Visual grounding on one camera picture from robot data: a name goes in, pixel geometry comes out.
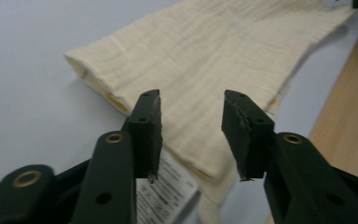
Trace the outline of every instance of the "cream fabric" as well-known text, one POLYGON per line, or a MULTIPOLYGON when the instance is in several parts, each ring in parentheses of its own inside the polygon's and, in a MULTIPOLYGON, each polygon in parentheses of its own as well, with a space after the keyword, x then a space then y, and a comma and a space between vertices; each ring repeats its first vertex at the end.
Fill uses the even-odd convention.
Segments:
POLYGON ((301 56, 351 14, 319 0, 185 0, 66 59, 125 114, 160 89, 164 146, 197 178, 203 222, 218 223, 216 205, 236 176, 220 129, 224 91, 249 95, 273 117, 301 56))

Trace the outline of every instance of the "brass grommet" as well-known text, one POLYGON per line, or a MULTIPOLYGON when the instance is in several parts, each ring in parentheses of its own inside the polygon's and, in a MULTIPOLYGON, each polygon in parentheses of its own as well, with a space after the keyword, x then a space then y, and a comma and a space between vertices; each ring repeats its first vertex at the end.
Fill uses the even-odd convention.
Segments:
POLYGON ((110 134, 109 136, 107 136, 105 138, 105 141, 107 143, 118 143, 118 142, 121 142, 121 140, 124 139, 124 135, 123 134, 120 134, 120 133, 113 133, 113 134, 110 134))
POLYGON ((302 139, 294 134, 287 134, 283 137, 283 139, 286 142, 292 143, 292 144, 302 144, 302 139))
POLYGON ((18 175, 13 180, 13 186, 15 188, 25 188, 27 186, 30 186, 30 185, 33 185, 34 183, 36 183, 40 179, 40 176, 42 176, 42 173, 40 171, 36 171, 36 170, 26 171, 26 172, 18 175), (21 180, 22 178, 24 178, 27 175, 32 175, 32 177, 27 180, 21 180))

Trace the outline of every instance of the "white table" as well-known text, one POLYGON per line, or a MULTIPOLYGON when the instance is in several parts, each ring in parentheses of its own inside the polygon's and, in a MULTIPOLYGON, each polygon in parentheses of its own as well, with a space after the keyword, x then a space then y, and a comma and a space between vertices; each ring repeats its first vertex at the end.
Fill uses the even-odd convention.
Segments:
MULTIPOLYGON (((124 116, 77 79, 63 54, 179 0, 0 1, 0 180, 28 164, 56 174, 89 159, 97 138, 124 116)), ((276 131, 310 134, 358 37, 358 12, 296 71, 276 131)), ((236 183, 225 223, 264 223, 262 180, 236 183)), ((199 223, 190 210, 181 221, 199 223)))

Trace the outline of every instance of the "wooden surface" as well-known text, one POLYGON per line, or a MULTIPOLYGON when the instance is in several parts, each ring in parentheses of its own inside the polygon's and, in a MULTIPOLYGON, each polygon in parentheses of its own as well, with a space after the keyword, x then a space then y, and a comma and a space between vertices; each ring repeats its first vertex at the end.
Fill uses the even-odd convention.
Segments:
POLYGON ((331 165, 358 176, 358 42, 324 105, 310 141, 331 165))

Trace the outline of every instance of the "white label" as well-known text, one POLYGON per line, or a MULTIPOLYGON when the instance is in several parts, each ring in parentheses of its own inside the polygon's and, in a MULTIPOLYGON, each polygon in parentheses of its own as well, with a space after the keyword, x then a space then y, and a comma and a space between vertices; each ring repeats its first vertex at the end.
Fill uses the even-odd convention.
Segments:
POLYGON ((351 0, 324 0, 329 7, 351 6, 351 0))
POLYGON ((173 223, 197 191, 196 181, 162 149, 158 180, 137 179, 137 223, 173 223))

